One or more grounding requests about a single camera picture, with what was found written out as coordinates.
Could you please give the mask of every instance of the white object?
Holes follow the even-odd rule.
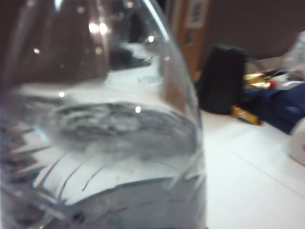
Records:
[[[305,118],[301,119],[292,131],[290,155],[305,166]]]

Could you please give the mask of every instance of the navy blue cloth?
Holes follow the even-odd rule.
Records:
[[[252,97],[258,90],[244,90],[243,97]],[[259,96],[242,102],[241,107],[290,134],[294,125],[305,117],[305,83],[290,90],[261,90]]]

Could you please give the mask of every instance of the white table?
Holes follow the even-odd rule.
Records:
[[[202,112],[209,229],[305,229],[305,167],[290,136]]]

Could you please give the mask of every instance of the black mug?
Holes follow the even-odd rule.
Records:
[[[212,113],[230,114],[231,106],[242,101],[245,62],[249,60],[241,48],[215,45],[195,84],[199,106]]]

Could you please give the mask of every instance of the gold object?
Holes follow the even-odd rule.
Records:
[[[253,125],[262,125],[261,120],[258,119],[255,115],[251,114],[248,111],[245,111],[244,109],[240,108],[237,105],[231,106],[232,112],[231,116],[233,118],[238,118],[241,121],[246,121],[247,123],[253,124]]]
[[[268,89],[270,83],[268,82],[268,76],[263,73],[251,73],[244,76],[244,88],[263,88]]]

